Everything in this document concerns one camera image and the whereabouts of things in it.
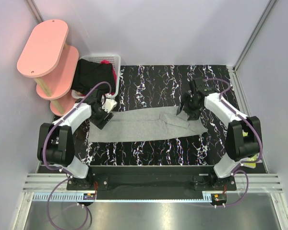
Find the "grey t shirt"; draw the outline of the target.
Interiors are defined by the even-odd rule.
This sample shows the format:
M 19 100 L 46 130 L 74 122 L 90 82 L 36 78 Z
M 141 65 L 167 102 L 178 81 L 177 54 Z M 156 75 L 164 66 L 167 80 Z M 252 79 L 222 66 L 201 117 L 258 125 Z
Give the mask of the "grey t shirt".
M 114 112 L 113 117 L 100 130 L 90 124 L 89 142 L 138 142 L 190 137 L 207 132 L 200 120 L 188 120 L 178 106 L 143 108 Z

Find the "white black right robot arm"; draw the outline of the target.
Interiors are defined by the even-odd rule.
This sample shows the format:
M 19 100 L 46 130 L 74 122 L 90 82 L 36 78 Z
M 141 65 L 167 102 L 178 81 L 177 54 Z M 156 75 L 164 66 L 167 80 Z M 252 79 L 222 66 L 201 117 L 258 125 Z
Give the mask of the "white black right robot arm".
M 249 117 L 232 106 L 223 94 L 230 89 L 218 93 L 205 84 L 209 79 L 192 79 L 189 81 L 191 92 L 186 92 L 181 100 L 177 114 L 184 111 L 189 120 L 198 120 L 203 109 L 210 110 L 227 127 L 225 141 L 226 154 L 214 165 L 213 175 L 208 178 L 209 186 L 219 190 L 226 183 L 225 178 L 243 165 L 248 158 L 263 154 L 261 122 L 256 116 Z

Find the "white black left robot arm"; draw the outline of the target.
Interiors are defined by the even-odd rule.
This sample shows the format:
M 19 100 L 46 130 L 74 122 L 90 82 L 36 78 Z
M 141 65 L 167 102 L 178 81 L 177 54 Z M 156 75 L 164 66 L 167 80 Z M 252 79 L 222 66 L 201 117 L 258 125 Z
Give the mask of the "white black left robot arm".
M 102 130 L 113 117 L 117 102 L 94 90 L 88 97 L 78 99 L 71 110 L 52 123 L 43 123 L 39 130 L 37 158 L 51 170 L 63 170 L 84 190 L 94 185 L 89 167 L 75 156 L 73 134 L 89 120 Z

